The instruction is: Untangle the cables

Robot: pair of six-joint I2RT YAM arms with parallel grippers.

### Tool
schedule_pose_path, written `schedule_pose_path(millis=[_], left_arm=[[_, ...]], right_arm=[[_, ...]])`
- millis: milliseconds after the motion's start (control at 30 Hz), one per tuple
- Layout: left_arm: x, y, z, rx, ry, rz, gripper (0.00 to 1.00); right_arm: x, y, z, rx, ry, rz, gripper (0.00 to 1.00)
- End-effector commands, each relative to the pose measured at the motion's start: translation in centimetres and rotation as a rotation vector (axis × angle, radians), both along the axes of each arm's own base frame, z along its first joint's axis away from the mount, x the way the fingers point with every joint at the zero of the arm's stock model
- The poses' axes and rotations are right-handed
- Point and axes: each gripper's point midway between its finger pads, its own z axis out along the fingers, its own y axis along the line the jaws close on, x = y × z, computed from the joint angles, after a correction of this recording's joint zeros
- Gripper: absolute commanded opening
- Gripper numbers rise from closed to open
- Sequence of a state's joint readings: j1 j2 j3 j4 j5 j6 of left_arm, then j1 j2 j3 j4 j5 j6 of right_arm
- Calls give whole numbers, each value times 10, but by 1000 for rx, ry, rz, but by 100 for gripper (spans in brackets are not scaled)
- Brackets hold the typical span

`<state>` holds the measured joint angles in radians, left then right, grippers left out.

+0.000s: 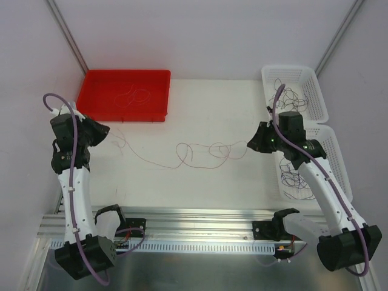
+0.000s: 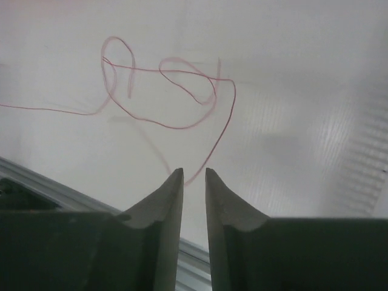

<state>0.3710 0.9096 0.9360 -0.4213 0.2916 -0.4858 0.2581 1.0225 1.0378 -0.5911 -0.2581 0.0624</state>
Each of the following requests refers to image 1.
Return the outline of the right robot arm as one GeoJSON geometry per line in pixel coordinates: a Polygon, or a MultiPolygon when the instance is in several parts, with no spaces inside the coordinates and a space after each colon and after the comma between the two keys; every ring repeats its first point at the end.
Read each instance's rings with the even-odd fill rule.
{"type": "Polygon", "coordinates": [[[316,248],[327,270],[346,269],[358,277],[367,275],[382,233],[378,226],[366,223],[344,194],[323,146],[307,138],[302,115],[282,112],[271,121],[261,121],[247,148],[265,154],[283,153],[308,184],[327,225],[321,227],[299,210],[289,208],[275,212],[259,233],[274,241],[295,236],[316,248]]]}

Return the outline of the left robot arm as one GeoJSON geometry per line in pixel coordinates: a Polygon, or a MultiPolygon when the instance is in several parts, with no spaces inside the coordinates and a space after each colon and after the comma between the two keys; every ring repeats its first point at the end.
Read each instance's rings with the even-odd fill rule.
{"type": "Polygon", "coordinates": [[[92,212],[90,152],[109,133],[109,127],[89,117],[60,113],[50,121],[55,139],[51,166],[64,198],[64,246],[55,250],[56,262],[75,280],[113,267],[115,236],[126,232],[127,221],[119,205],[92,212]]]}

